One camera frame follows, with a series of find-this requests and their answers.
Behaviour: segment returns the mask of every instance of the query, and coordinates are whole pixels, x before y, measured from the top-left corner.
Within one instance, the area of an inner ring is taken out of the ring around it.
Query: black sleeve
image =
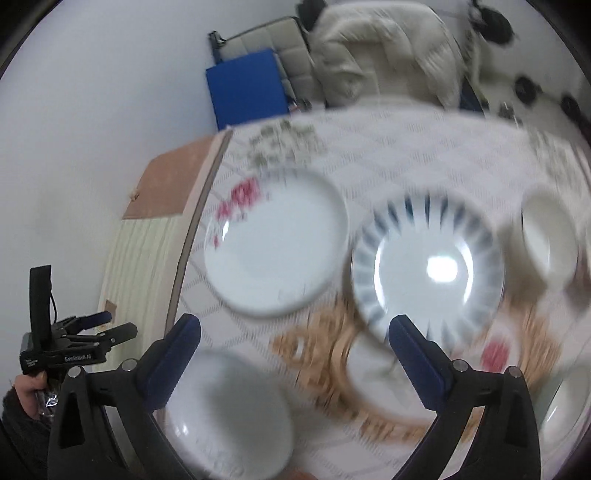
[[[14,388],[8,391],[2,405],[2,424],[14,448],[31,473],[46,480],[50,423],[30,418],[22,409]]]

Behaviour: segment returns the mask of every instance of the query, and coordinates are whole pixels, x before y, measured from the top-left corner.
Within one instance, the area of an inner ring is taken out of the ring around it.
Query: pink flower pattern
[[[234,205],[232,202],[226,202],[225,200],[220,203],[217,207],[216,220],[228,220],[232,216],[234,211]]]
[[[238,183],[230,192],[230,198],[220,202],[215,214],[217,226],[211,235],[211,242],[216,249],[222,244],[220,232],[224,224],[231,220],[244,221],[245,210],[252,208],[261,197],[259,182],[256,177],[251,177]]]
[[[254,177],[240,182],[230,194],[232,204],[240,209],[253,206],[260,197],[261,189],[258,180]]]
[[[480,364],[487,372],[500,373],[509,360],[509,346],[504,338],[493,338],[480,357]]]

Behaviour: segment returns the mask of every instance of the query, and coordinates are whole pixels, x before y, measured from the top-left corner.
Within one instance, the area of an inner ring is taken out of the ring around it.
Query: plate
[[[518,332],[503,317],[498,317],[484,338],[466,349],[458,349],[452,358],[462,358],[475,370],[502,373],[509,365],[518,365],[521,344]],[[387,418],[431,423],[436,413],[427,410],[392,350],[360,332],[350,346],[346,377],[358,398]]]
[[[388,202],[353,251],[355,300],[380,341],[391,319],[406,314],[444,351],[468,346],[496,313],[504,281],[495,236],[480,215],[446,194]]]
[[[166,406],[167,438],[201,478],[264,480],[280,473],[294,448],[280,392],[228,353],[197,350]]]
[[[345,201],[320,173],[265,170],[217,207],[206,233],[207,277],[238,312],[293,312],[342,268],[348,235]]]
[[[589,399],[590,370],[588,365],[575,365],[559,372],[538,393],[534,411],[544,447],[559,444],[575,428]]]

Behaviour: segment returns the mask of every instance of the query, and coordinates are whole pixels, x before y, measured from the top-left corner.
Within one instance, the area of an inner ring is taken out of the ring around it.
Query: blue gripper pad
[[[111,319],[112,316],[109,312],[99,312],[86,317],[80,317],[80,328],[81,330],[89,330],[91,328],[98,327],[99,325],[109,323]]]
[[[185,313],[162,340],[154,342],[144,353],[135,384],[148,411],[166,406],[200,341],[199,319]]]
[[[443,411],[453,384],[447,355],[438,344],[426,340],[406,315],[392,319],[388,340],[423,406]]]

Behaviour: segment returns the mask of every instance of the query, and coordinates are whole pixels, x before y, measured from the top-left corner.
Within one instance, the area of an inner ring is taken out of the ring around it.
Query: padded chair
[[[285,94],[293,99],[324,104],[307,43],[307,33],[296,17],[285,17],[224,39],[217,31],[209,34],[217,63],[268,48],[275,52]]]

